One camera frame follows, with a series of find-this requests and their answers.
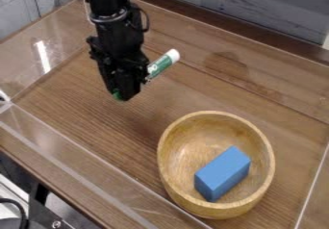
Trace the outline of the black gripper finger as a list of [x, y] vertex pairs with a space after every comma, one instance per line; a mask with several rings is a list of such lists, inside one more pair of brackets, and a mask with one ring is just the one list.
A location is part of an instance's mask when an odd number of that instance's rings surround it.
[[141, 84], [147, 81], [148, 70], [145, 65], [120, 67], [115, 73], [119, 99], [128, 101], [139, 92]]
[[109, 93], [119, 93], [116, 83], [116, 63], [111, 57], [104, 57], [97, 61], [97, 68], [103, 78], [105, 88]]

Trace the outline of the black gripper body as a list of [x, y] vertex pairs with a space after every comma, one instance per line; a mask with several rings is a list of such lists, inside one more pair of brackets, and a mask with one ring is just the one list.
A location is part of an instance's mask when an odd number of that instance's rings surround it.
[[144, 33], [148, 31], [148, 15], [143, 10], [117, 10], [113, 13], [89, 13], [96, 35], [87, 39], [89, 57], [97, 61], [111, 57], [116, 69], [148, 63], [143, 53]]

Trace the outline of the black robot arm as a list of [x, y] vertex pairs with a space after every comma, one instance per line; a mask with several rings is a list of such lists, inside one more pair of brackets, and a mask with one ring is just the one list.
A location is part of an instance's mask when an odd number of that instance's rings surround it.
[[96, 35], [85, 39], [89, 58], [113, 98], [128, 101], [147, 82], [148, 57], [143, 53], [148, 15], [131, 0], [84, 0]]

